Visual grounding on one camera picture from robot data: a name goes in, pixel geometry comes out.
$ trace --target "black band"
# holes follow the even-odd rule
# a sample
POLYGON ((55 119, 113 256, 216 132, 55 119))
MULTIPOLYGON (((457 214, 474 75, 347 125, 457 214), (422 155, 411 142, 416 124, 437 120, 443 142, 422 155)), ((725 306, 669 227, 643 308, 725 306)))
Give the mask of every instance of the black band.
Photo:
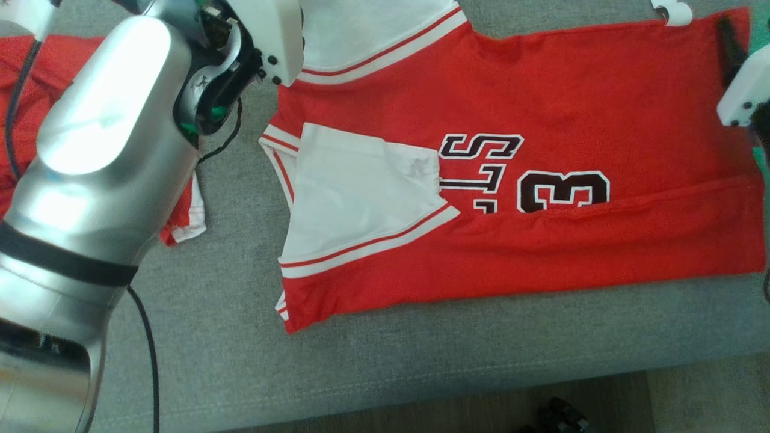
POLYGON ((59 275, 99 286, 123 287, 139 267, 103 262, 67 251, 18 232, 0 223, 0 253, 59 275))

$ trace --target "red fabric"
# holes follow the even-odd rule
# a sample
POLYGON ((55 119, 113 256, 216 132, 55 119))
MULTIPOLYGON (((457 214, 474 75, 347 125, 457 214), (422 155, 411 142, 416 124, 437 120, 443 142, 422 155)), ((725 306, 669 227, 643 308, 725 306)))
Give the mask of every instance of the red fabric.
MULTIPOLYGON (((102 39, 61 35, 49 36, 45 40, 32 76, 22 94, 13 131, 16 157, 22 171, 35 157, 35 139, 45 115, 101 42, 102 39)), ((15 188, 11 167, 4 151, 5 115, 14 84, 31 44, 31 37, 0 39, 0 215, 4 215, 10 207, 15 188)), ((164 228, 161 238, 168 245, 176 243, 171 236, 171 230, 189 225, 191 196, 192 181, 164 228)))
MULTIPOLYGON (((748 10, 727 13, 747 45, 748 10)), ((284 278, 286 329, 402 302, 763 270, 762 175, 745 131, 716 113, 717 19, 503 40, 465 24, 362 79, 281 87, 272 124, 295 136, 311 122, 435 150, 447 134, 524 139, 509 160, 485 160, 487 151, 440 159, 444 180, 482 180, 482 163, 506 165, 494 194, 441 191, 458 218, 404 247, 284 278), (518 182, 528 170, 601 171, 609 202, 523 213, 518 182), (490 198, 497 213, 474 209, 490 198)))

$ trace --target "sleeve stripe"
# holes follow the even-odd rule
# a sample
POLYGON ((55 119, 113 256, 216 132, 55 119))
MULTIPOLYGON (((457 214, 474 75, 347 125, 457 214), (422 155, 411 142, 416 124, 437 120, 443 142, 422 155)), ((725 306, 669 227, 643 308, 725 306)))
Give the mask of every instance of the sleeve stripe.
POLYGON ((284 278, 302 278, 314 274, 320 274, 326 270, 341 266, 372 254, 402 247, 416 239, 428 234, 441 225, 451 221, 460 215, 460 211, 445 203, 439 209, 434 210, 420 221, 399 233, 379 237, 358 245, 345 248, 336 253, 317 259, 291 262, 285 257, 278 259, 284 278))
POLYGON ((281 146, 291 149, 294 152, 299 152, 300 150, 300 138, 298 136, 289 134, 273 125, 268 125, 267 128, 265 128, 263 137, 279 143, 281 146))
POLYGON ((457 3, 454 3, 452 9, 433 24, 373 57, 337 71, 303 69, 297 79, 304 82, 326 85, 342 84, 359 79, 406 59, 410 55, 440 40, 466 22, 465 14, 457 3))
POLYGON ((270 160, 270 162, 273 164, 273 168, 276 171, 276 174, 278 175, 278 180, 281 184, 281 189, 283 189, 283 195, 286 197, 286 204, 289 205, 289 211, 291 211, 292 205, 294 204, 294 189, 291 187, 291 181, 289 180, 289 177, 286 175, 286 168, 283 166, 283 163, 279 161, 279 155, 278 152, 273 149, 270 145, 261 143, 262 149, 265 151, 265 154, 267 154, 267 158, 270 160))

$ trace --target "white trim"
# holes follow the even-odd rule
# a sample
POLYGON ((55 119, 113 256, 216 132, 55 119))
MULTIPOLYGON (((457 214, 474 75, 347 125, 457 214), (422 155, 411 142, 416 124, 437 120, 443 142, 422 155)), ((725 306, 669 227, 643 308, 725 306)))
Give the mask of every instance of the white trim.
POLYGON ((283 195, 286 197, 286 204, 289 205, 289 211, 291 212, 292 205, 294 204, 291 193, 289 192, 289 185, 286 183, 286 179, 283 177, 283 171, 281 171, 281 167, 278 164, 277 158, 280 158, 278 155, 278 152, 268 143, 265 143, 265 140, 263 138, 259 139, 259 144, 262 146, 262 150, 265 151, 265 154, 267 155, 267 158, 270 160, 270 163, 273 164, 273 169, 276 171, 276 175, 278 175, 278 181, 281 183, 281 188, 283 189, 283 195))
POLYGON ((268 125, 267 128, 265 128, 265 132, 263 133, 263 138, 270 142, 275 144, 276 146, 279 146, 281 149, 286 149, 288 153, 292 153, 293 155, 296 155, 297 151, 294 149, 287 148, 286 146, 281 145, 280 143, 276 143, 272 141, 271 139, 267 139, 264 136, 271 136, 274 139, 279 139, 283 142, 289 143, 290 145, 296 147, 299 149, 302 147, 300 145, 300 138, 298 136, 294 136, 292 134, 289 134, 288 132, 284 131, 283 129, 278 129, 273 125, 268 125))
MULTIPOLYGON (((458 6, 456 5, 453 6, 453 8, 449 9, 446 13, 443 13, 437 20, 433 21, 427 27, 430 27, 436 21, 442 19, 444 16, 451 13, 456 8, 458 8, 458 6)), ((454 29, 460 27, 467 21, 468 20, 465 17, 465 14, 463 13, 463 11, 459 10, 454 15, 447 18, 444 22, 437 25, 435 28, 431 29, 429 32, 425 33, 424 35, 420 35, 413 41, 409 41, 406 44, 394 49, 391 52, 388 52, 387 54, 377 57, 376 59, 370 62, 367 62, 366 60, 364 60, 364 64, 362 64, 360 67, 351 69, 350 71, 343 72, 341 74, 331 75, 331 76, 317 75, 317 74, 313 74, 312 72, 302 71, 299 74, 299 76, 297 76, 297 80, 309 82, 313 84, 333 85, 333 84, 342 84, 344 82, 350 82, 355 79, 362 78, 373 72, 379 71, 380 69, 386 68, 387 66, 393 65, 396 62, 404 60, 407 57, 419 52, 422 49, 425 49, 427 46, 433 44, 434 42, 448 35, 454 29)))
POLYGON ((200 193, 198 175, 192 172, 192 200, 187 210, 190 224, 185 227, 175 227, 171 230, 171 236, 177 243, 192 239, 206 231, 206 207, 203 204, 203 195, 200 193))
MULTIPOLYGON (((445 205, 446 203, 442 203, 438 208, 432 209, 426 215, 430 215, 431 213, 436 212, 437 209, 440 209, 445 205)), ((362 259, 364 257, 371 256, 372 254, 375 254, 375 253, 381 253, 383 251, 392 250, 393 248, 398 248, 398 247, 407 245, 408 243, 413 242, 418 238, 428 234, 431 230, 434 230, 440 227, 441 225, 451 221, 458 215, 460 215, 460 211, 455 209, 452 206, 449 206, 448 208, 438 213, 437 215, 433 216, 429 220, 422 222, 422 224, 420 224, 419 226, 411 230, 409 233, 404 234, 403 236, 370 243, 366 246, 356 248, 355 250, 348 251, 346 253, 340 254, 339 256, 331 257, 328 260, 320 261, 317 263, 311 263, 311 264, 298 266, 298 267, 281 267, 281 272, 283 273, 284 278, 302 278, 302 277, 308 277, 314 274, 320 274, 326 270, 333 269, 334 267, 342 266, 345 263, 349 263, 355 260, 362 259)), ((308 261, 308 260, 294 260, 294 258, 281 257, 278 259, 278 261, 281 264, 291 264, 291 263, 298 263, 301 261, 308 261)))
POLYGON ((296 156, 297 155, 297 151, 296 150, 290 149, 290 148, 282 145, 281 143, 276 143, 276 142, 272 141, 271 139, 265 138, 264 136, 261 136, 257 141, 259 141, 259 144, 261 144, 263 146, 272 147, 275 150, 278 150, 278 151, 284 152, 284 153, 288 153, 291 156, 296 156))
POLYGON ((283 321, 289 320, 289 310, 286 307, 286 291, 281 292, 281 297, 278 299, 278 304, 276 304, 276 311, 278 314, 280 314, 283 321))

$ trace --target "red stripe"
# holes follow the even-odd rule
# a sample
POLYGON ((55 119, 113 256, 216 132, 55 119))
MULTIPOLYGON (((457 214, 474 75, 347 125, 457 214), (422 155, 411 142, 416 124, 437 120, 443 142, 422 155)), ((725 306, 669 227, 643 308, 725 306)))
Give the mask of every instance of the red stripe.
POLYGON ((372 240, 370 240, 368 242, 364 242, 362 244, 355 245, 353 247, 349 247, 349 248, 346 248, 346 249, 341 250, 341 251, 337 251, 336 253, 332 253, 332 254, 330 254, 328 256, 321 257, 320 259, 307 260, 307 261, 297 262, 297 263, 281 264, 281 267, 300 267, 300 266, 306 266, 306 265, 309 265, 309 264, 320 263, 320 262, 323 262, 323 261, 326 261, 326 260, 329 260, 329 259, 333 259, 334 257, 341 256, 341 255, 343 255, 345 253, 349 253, 350 251, 358 250, 358 249, 364 248, 364 247, 368 247, 369 245, 371 245, 373 243, 383 242, 385 240, 391 240, 391 239, 396 239, 397 237, 405 236, 405 235, 415 231, 419 226, 423 225, 426 221, 428 221, 431 218, 435 217, 439 213, 444 212, 448 208, 449 208, 449 203, 443 205, 439 210, 433 212, 431 215, 428 215, 428 216, 424 217, 422 220, 420 220, 420 222, 418 222, 417 224, 414 224, 412 227, 410 227, 409 229, 407 229, 407 230, 405 230, 405 231, 403 231, 401 233, 396 233, 396 234, 393 234, 393 235, 390 235, 390 236, 385 236, 385 237, 378 237, 377 239, 372 239, 372 240))
POLYGON ((299 152, 299 151, 300 151, 300 148, 299 148, 299 147, 297 147, 297 146, 292 146, 292 145, 290 145, 289 143, 287 143, 287 142, 285 142, 285 141, 282 141, 282 140, 279 140, 279 139, 277 139, 276 137, 273 137, 273 136, 269 136, 269 135, 267 135, 267 134, 262 134, 262 136, 263 136, 264 138, 266 138, 266 139, 270 140, 270 141, 274 141, 274 142, 276 142, 276 143, 280 144, 280 145, 281 145, 281 146, 283 146, 283 147, 286 147, 286 148, 288 148, 288 149, 291 149, 291 150, 293 150, 294 152, 299 152))
POLYGON ((392 47, 386 49, 385 51, 382 51, 382 52, 380 52, 379 54, 376 54, 373 57, 369 57, 368 59, 363 60, 362 62, 357 63, 357 64, 355 64, 353 66, 347 67, 345 69, 341 69, 339 71, 332 71, 332 72, 313 71, 311 69, 302 69, 302 72, 305 72, 305 73, 308 73, 308 74, 312 74, 312 75, 315 75, 315 76, 338 76, 338 75, 344 74, 345 72, 350 72, 350 71, 352 71, 352 70, 354 70, 356 68, 360 68, 361 66, 366 65, 367 63, 371 63, 371 62, 379 59, 383 55, 386 55, 389 52, 393 52, 393 51, 401 48, 402 46, 408 44, 409 42, 412 42, 413 40, 421 37, 422 35, 428 33, 429 31, 431 31, 433 29, 435 29, 442 22, 445 22, 449 18, 453 17, 459 11, 460 11, 460 7, 458 6, 455 9, 453 9, 452 11, 450 11, 449 13, 447 13, 446 15, 444 15, 443 17, 441 17, 435 23, 429 25, 428 27, 423 29, 421 32, 417 33, 416 35, 414 35, 414 36, 412 36, 412 37, 410 37, 408 39, 405 39, 402 42, 399 42, 396 45, 393 45, 392 47))
POLYGON ((281 175, 283 175, 283 179, 286 181, 286 188, 288 188, 289 190, 289 196, 291 197, 291 202, 294 203, 294 189, 291 187, 291 181, 289 180, 289 175, 286 174, 286 167, 283 166, 281 157, 275 150, 273 151, 273 156, 276 157, 278 168, 281 170, 281 175))

